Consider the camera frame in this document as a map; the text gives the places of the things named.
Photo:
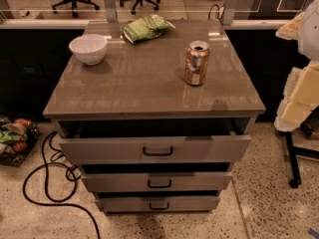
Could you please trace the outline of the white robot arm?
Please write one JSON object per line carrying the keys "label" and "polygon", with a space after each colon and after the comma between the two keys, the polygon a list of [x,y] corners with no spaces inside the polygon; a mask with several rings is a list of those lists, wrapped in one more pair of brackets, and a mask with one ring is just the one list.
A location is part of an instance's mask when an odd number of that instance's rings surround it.
{"label": "white robot arm", "polygon": [[319,0],[280,27],[275,36],[296,40],[298,52],[310,60],[303,69],[292,68],[276,112],[275,128],[293,131],[319,106]]}

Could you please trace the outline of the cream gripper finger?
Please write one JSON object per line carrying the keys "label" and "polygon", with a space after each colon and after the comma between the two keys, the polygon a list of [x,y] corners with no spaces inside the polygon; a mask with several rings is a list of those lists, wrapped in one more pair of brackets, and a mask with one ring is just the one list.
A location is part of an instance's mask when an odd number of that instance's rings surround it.
{"label": "cream gripper finger", "polygon": [[300,25],[304,12],[295,16],[285,25],[281,26],[275,33],[275,36],[284,40],[297,40],[299,38]]}
{"label": "cream gripper finger", "polygon": [[274,126],[279,131],[293,131],[319,106],[319,64],[293,68],[288,75]]}

